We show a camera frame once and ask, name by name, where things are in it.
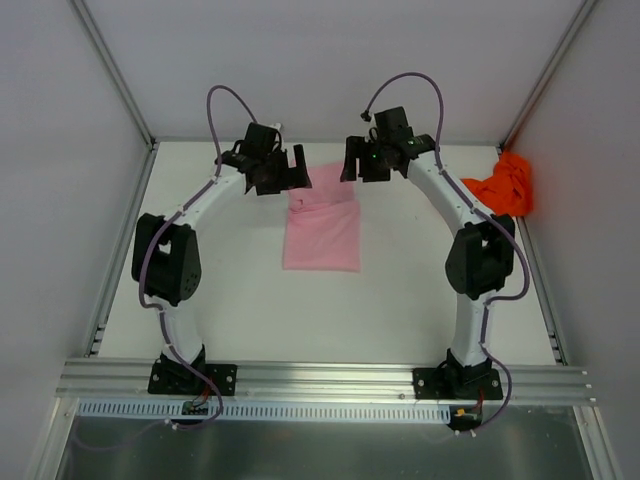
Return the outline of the pink t shirt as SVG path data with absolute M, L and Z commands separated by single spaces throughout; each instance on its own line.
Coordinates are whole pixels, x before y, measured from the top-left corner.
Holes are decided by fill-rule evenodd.
M 288 192 L 285 270 L 361 270 L 361 207 L 354 185 L 342 182 L 342 165 L 309 169 L 312 186 Z

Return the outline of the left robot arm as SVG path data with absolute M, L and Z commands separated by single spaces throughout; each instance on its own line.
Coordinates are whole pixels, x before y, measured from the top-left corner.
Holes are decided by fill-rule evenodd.
M 167 215 L 137 221 L 131 276 L 141 306 L 157 313 L 164 345 L 152 368 L 152 394 L 197 395 L 212 387 L 206 349 L 188 301 L 202 279 L 199 235 L 214 214 L 249 191 L 275 195 L 309 188 L 304 148 L 287 151 L 280 131 L 255 122 L 233 147 L 219 154 L 213 175 Z

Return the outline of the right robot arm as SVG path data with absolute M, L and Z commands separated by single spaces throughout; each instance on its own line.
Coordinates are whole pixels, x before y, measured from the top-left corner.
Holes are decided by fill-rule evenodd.
M 453 236 L 444 269 L 457 294 L 454 337 L 443 364 L 416 375 L 415 392 L 459 399 L 488 393 L 497 381 L 486 346 L 488 302 L 513 271 L 514 221 L 472 199 L 443 163 L 439 144 L 415 134 L 403 108 L 361 117 L 370 128 L 347 137 L 341 181 L 386 182 L 397 171 L 427 197 Z

